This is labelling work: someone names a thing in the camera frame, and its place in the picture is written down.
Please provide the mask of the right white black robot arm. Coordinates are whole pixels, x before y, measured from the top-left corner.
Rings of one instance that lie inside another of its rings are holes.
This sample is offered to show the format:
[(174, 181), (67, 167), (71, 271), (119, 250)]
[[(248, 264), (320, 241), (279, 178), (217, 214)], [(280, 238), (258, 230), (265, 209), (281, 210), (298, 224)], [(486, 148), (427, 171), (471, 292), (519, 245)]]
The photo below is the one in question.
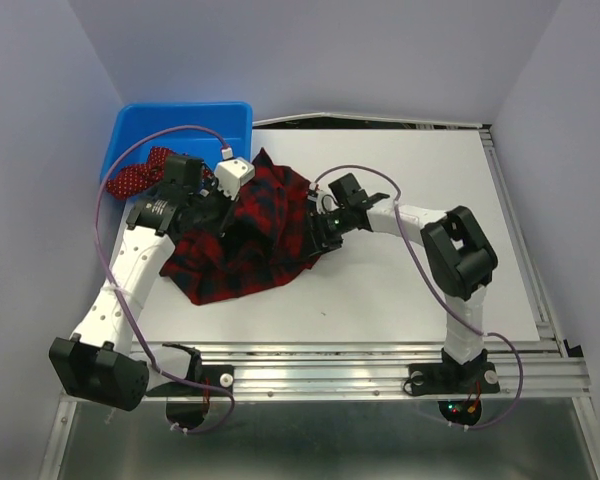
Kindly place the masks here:
[(464, 206), (433, 210), (403, 203), (402, 191), (368, 194), (352, 173), (307, 191), (308, 249), (340, 248), (345, 234), (364, 230), (403, 240), (425, 285), (446, 313), (446, 335), (437, 362), (411, 364), (403, 384), (409, 396), (463, 393), (481, 386), (490, 369), (484, 346), (483, 304), (498, 257), (472, 211)]

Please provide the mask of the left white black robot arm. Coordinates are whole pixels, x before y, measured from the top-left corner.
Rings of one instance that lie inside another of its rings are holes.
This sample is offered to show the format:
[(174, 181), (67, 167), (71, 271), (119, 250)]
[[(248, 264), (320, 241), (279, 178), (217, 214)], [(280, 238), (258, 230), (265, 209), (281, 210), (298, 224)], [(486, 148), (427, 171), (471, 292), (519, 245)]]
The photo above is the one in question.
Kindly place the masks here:
[(254, 175), (241, 157), (209, 169), (200, 158), (167, 156), (162, 179), (137, 197), (117, 253), (104, 261), (105, 281), (93, 305), (69, 338), (50, 346), (67, 394), (131, 411), (165, 382), (153, 352), (130, 355), (149, 293), (185, 233), (226, 229), (241, 188)]

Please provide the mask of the red navy plaid skirt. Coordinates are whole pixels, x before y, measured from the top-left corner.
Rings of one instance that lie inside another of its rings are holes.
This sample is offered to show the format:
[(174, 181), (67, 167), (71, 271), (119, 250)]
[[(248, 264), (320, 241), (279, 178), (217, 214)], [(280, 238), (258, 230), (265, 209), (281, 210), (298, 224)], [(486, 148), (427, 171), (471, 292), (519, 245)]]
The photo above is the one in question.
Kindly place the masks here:
[(225, 234), (188, 232), (160, 275), (201, 306), (284, 286), (321, 258), (306, 230), (309, 180), (260, 150)]

